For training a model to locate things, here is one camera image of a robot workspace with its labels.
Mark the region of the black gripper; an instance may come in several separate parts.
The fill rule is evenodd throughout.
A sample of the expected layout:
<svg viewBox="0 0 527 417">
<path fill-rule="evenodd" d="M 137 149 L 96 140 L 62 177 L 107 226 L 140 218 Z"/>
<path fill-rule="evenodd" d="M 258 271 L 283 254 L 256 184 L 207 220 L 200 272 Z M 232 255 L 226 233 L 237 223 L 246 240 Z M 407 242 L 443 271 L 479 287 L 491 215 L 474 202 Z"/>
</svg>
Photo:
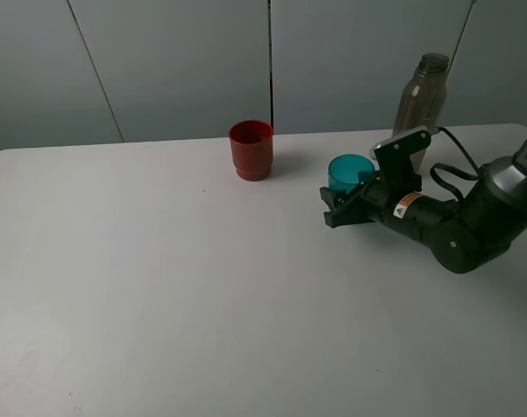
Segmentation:
<svg viewBox="0 0 527 417">
<path fill-rule="evenodd" d="M 394 215 L 399 201 L 413 191 L 413 188 L 389 190 L 380 181 L 380 172 L 363 169 L 358 173 L 358 182 L 352 191 L 334 190 L 328 187 L 319 189 L 320 199 L 328 210 L 324 213 L 325 224 L 329 228 L 378 222 L 385 226 L 394 221 L 413 224 L 413 217 L 400 219 Z"/>
</svg>

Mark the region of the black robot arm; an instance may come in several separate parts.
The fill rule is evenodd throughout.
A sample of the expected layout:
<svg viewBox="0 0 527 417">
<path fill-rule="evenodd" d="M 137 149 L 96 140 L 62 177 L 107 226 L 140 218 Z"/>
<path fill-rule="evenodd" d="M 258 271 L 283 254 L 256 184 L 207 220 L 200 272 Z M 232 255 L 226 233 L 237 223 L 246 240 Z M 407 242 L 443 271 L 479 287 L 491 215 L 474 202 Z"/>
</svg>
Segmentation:
<svg viewBox="0 0 527 417">
<path fill-rule="evenodd" d="M 320 189 L 330 228 L 379 223 L 431 250 L 453 273 L 465 274 L 504 254 L 527 229 L 527 139 L 512 156 L 472 173 L 436 163 L 432 180 L 453 194 L 440 201 L 422 195 L 422 177 L 411 157 L 446 128 L 420 126 L 371 148 L 379 167 L 353 189 Z"/>
</svg>

